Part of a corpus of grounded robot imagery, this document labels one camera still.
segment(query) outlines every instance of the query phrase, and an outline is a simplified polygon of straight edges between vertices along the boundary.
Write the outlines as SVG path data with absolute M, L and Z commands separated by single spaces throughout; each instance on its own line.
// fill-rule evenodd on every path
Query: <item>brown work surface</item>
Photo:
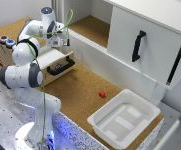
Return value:
M 101 90 L 106 92 L 105 98 L 98 96 Z M 87 122 L 87 118 L 119 92 L 121 92 L 121 89 L 78 63 L 75 64 L 72 71 L 46 86 L 46 93 L 61 99 L 61 112 L 110 150 L 113 150 L 113 148 L 95 134 L 93 127 Z M 163 115 L 159 115 L 127 150 L 135 150 L 162 119 Z
M 12 22 L 10 24 L 0 27 L 0 37 L 3 35 L 6 35 L 9 37 L 9 39 L 12 39 L 17 43 L 17 37 L 20 31 L 22 30 L 25 21 L 28 19 L 30 18 L 25 17 L 23 19 L 17 20 L 15 22 Z M 45 42 L 45 39 L 37 38 L 37 40 L 39 41 L 40 44 Z
M 93 16 L 88 16 L 71 24 L 69 28 L 88 39 L 107 47 L 110 30 L 109 24 Z

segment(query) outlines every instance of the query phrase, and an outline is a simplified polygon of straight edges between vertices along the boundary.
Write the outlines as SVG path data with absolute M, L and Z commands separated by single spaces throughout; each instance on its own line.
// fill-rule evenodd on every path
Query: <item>white plastic tray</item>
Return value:
M 116 149 L 127 148 L 159 115 L 160 109 L 123 90 L 88 118 L 94 131 Z

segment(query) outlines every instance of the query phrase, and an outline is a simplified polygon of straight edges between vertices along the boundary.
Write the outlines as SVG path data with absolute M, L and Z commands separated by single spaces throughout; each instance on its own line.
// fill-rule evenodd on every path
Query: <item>small red block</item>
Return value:
M 99 96 L 100 96 L 101 98 L 105 98 L 105 91 L 100 91 Z

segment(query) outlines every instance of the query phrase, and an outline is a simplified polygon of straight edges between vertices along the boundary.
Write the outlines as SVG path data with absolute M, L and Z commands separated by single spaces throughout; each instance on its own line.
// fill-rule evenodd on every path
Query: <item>cabinet handle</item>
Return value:
M 140 56 L 138 55 L 139 47 L 141 44 L 141 38 L 144 37 L 145 35 L 146 35 L 146 32 L 140 31 L 139 35 L 136 38 L 135 45 L 134 45 L 134 51 L 132 54 L 132 61 L 133 62 L 137 61 L 140 58 Z
M 69 56 L 66 57 L 66 61 L 68 62 L 67 65 L 65 65 L 61 68 L 55 69 L 55 70 L 52 70 L 52 69 L 50 69 L 50 67 L 47 67 L 48 73 L 50 73 L 53 76 L 56 76 L 56 75 L 60 74 L 61 72 L 65 71 L 66 69 L 72 67 L 75 64 L 75 62 L 72 59 L 70 59 Z

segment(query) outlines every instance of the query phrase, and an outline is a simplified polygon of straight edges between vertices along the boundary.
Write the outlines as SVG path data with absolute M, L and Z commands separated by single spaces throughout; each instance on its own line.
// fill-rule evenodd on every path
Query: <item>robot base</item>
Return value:
M 35 146 L 33 148 L 32 145 L 28 146 L 30 143 L 26 140 L 26 136 L 30 131 L 30 129 L 33 127 L 33 125 L 34 122 L 25 124 L 16 132 L 14 138 L 14 150 L 39 150 L 38 146 Z M 57 138 L 58 139 L 56 140 L 57 141 L 56 145 L 59 145 L 60 139 L 59 137 Z

